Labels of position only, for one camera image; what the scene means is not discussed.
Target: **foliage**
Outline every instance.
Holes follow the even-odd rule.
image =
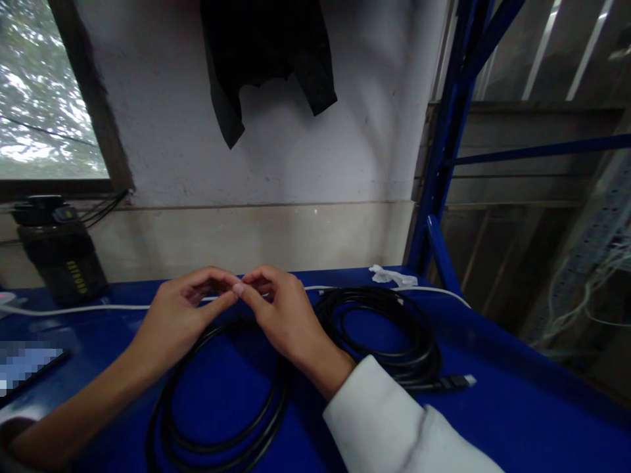
[[[46,0],[0,0],[0,115],[94,144],[0,118],[0,179],[107,177]]]

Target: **phone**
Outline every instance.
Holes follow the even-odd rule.
[[[0,342],[0,408],[69,355],[50,342]]]

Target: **tabletop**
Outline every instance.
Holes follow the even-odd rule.
[[[389,269],[411,274],[401,267]],[[296,276],[305,286],[377,285],[366,268],[307,271]],[[112,284],[108,296],[95,304],[146,305],[160,283]],[[28,299],[26,308],[55,307],[44,289],[15,292]],[[419,394],[420,404],[437,408],[466,440],[506,472],[629,471],[630,411],[449,295],[406,294],[431,318],[444,358],[442,372],[471,373],[477,379],[462,392]],[[312,303],[317,302],[317,291],[309,295]],[[17,416],[41,418],[79,391],[124,350],[144,314],[106,310],[1,319],[3,340],[50,340],[72,354],[4,406],[0,422]],[[251,317],[249,308],[239,302],[218,321]],[[357,341],[375,348],[396,349],[405,343],[396,327],[374,314],[357,311],[346,324]],[[220,336],[207,344],[175,393],[174,418],[180,429],[200,441],[220,441],[238,432],[254,418],[269,391],[275,356],[258,329]],[[146,471],[145,434],[164,381],[105,428],[83,452],[74,471]],[[344,471],[322,419],[325,402],[295,370],[289,396],[278,436],[254,471]],[[173,471],[161,455],[160,465],[166,472]]]

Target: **black wire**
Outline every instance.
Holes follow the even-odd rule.
[[[40,133],[46,133],[47,135],[56,136],[58,138],[63,138],[65,140],[74,141],[75,143],[81,143],[82,145],[87,145],[87,146],[92,146],[93,148],[98,148],[97,145],[95,145],[94,143],[90,143],[89,141],[84,141],[84,140],[81,140],[81,139],[78,139],[78,138],[73,138],[73,137],[68,136],[68,135],[63,135],[62,133],[55,133],[54,131],[48,131],[47,129],[40,128],[40,127],[35,126],[35,125],[28,125],[28,124],[25,124],[25,123],[21,122],[20,120],[16,120],[15,118],[9,118],[6,115],[0,114],[0,118],[2,118],[3,120],[6,120],[8,122],[11,122],[11,123],[13,123],[15,125],[19,125],[19,126],[23,126],[23,127],[26,127],[26,128],[30,128],[31,130],[38,131]]]
[[[115,200],[116,197],[118,197],[118,194],[111,194],[110,196],[108,196],[107,198],[103,199],[98,204],[96,204],[94,207],[92,207],[90,210],[85,212],[83,215],[81,215],[79,220],[81,220],[82,222],[86,222],[86,221],[90,220],[91,218],[93,218],[93,217],[91,217],[92,214],[95,214],[96,211],[99,208],[101,208],[103,205],[105,205],[107,202],[112,202],[113,200]]]
[[[408,391],[434,388],[442,368],[440,348],[427,314],[409,297],[379,287],[339,288],[325,291],[324,298],[314,309],[335,344],[356,361],[368,355],[374,356],[393,379]],[[354,341],[345,325],[346,316],[353,311],[374,312],[392,321],[408,338],[410,347],[391,353]]]
[[[127,196],[128,193],[129,191],[125,189],[124,191],[121,191],[118,194],[113,194],[112,196],[100,201],[90,210],[85,212],[79,218],[79,220],[83,222],[84,224],[87,224],[86,228],[88,229],[94,227],[98,222],[103,220],[112,210],[114,210],[114,208],[116,208],[117,205],[119,205],[122,202],[122,200]],[[107,204],[104,208],[102,208],[98,212],[96,212],[97,209],[99,209],[102,205],[106,204],[107,202],[110,202],[110,203]],[[5,240],[5,241],[0,241],[0,248],[4,248],[6,246],[18,246],[21,244],[22,244],[22,241],[20,241],[17,238],[14,240]]]
[[[94,227],[98,222],[103,220],[112,210],[114,210],[114,208],[117,207],[117,205],[119,205],[119,203],[121,203],[121,201],[127,196],[127,193],[128,191],[127,189],[125,189],[112,201],[112,203],[108,204],[106,207],[92,215],[90,218],[83,221],[83,223],[87,224],[86,228],[90,229]]]
[[[147,437],[145,438],[145,457],[147,459],[147,470],[149,472],[160,472],[155,449],[156,427],[159,430],[158,436],[165,457],[182,472],[218,473],[228,470],[249,471],[263,457],[282,425],[283,417],[285,416],[285,411],[289,403],[289,368],[285,358],[281,356],[278,357],[275,379],[272,382],[268,397],[256,418],[237,435],[228,440],[219,443],[201,443],[187,437],[177,427],[173,419],[172,411],[172,400],[177,385],[189,363],[202,347],[224,332],[238,332],[255,326],[256,323],[254,322],[211,325],[197,340],[190,352],[176,365],[173,374],[167,381],[156,402],[151,420],[149,421]],[[250,437],[252,438],[251,443],[245,446],[240,453],[229,460],[219,463],[197,464],[185,460],[179,453],[179,451],[182,450],[188,453],[198,454],[221,453],[244,443],[244,440]]]

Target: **white cable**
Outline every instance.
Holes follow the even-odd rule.
[[[612,246],[614,248],[607,254],[607,257],[598,265],[588,281],[585,283],[584,295],[581,302],[574,309],[556,317],[553,309],[552,288],[555,286],[559,275],[563,272],[569,260],[569,257],[565,258],[561,267],[550,281],[550,287],[548,290],[548,323],[546,324],[546,328],[544,329],[541,339],[531,344],[531,346],[537,346],[540,342],[557,336],[559,333],[563,332],[566,328],[575,323],[583,312],[585,312],[587,317],[595,322],[603,323],[605,325],[613,325],[616,327],[631,327],[631,324],[620,324],[597,319],[592,316],[589,310],[589,302],[592,294],[605,285],[624,262],[631,259],[631,242],[614,243]]]
[[[332,287],[332,286],[307,286],[305,288],[305,290],[324,290],[324,289],[337,289],[337,288]],[[415,286],[415,287],[409,287],[409,288],[394,288],[392,290],[397,291],[397,292],[405,291],[405,290],[439,292],[441,294],[447,294],[451,297],[458,299],[460,302],[466,305],[469,309],[471,309],[471,306],[467,304],[467,302],[462,297],[445,289]],[[206,298],[203,298],[202,301],[212,301],[212,300],[215,300],[216,298],[217,296],[206,297]],[[106,304],[106,305],[88,305],[86,307],[73,307],[70,309],[58,309],[58,310],[52,310],[52,311],[33,311],[33,310],[28,310],[28,309],[22,309],[20,307],[13,307],[10,305],[0,305],[0,312],[16,313],[20,315],[30,315],[32,317],[50,317],[52,315],[62,315],[62,314],[76,313],[76,312],[88,312],[88,311],[94,311],[94,310],[148,310],[148,308],[149,308],[148,305]]]
[[[73,307],[71,309],[59,309],[54,311],[32,311],[28,309],[21,309],[19,307],[13,307],[11,305],[0,305],[0,311],[9,312],[9,313],[17,313],[21,315],[31,315],[33,317],[48,317],[50,315],[61,315],[65,313],[74,313],[74,312],[88,312],[93,310],[147,310],[149,308],[148,305],[88,305],[86,307]]]
[[[626,328],[631,328],[631,324],[621,324],[621,323],[616,323],[616,322],[608,322],[608,321],[604,321],[602,319],[596,319],[591,313],[590,310],[585,307],[585,314],[594,322],[598,322],[598,323],[603,323],[605,325],[613,325],[614,327],[626,327]]]
[[[439,292],[441,294],[447,294],[448,296],[451,296],[453,298],[458,299],[460,302],[462,302],[464,305],[466,305],[469,309],[471,309],[471,306],[467,303],[467,301],[465,301],[462,297],[458,296],[457,294],[454,294],[453,292],[448,291],[446,289],[431,288],[431,287],[426,287],[426,286],[414,286],[414,287],[409,287],[409,288],[393,288],[392,290],[395,291],[395,292],[405,291],[405,290],[420,290],[420,291],[426,291],[426,292]]]

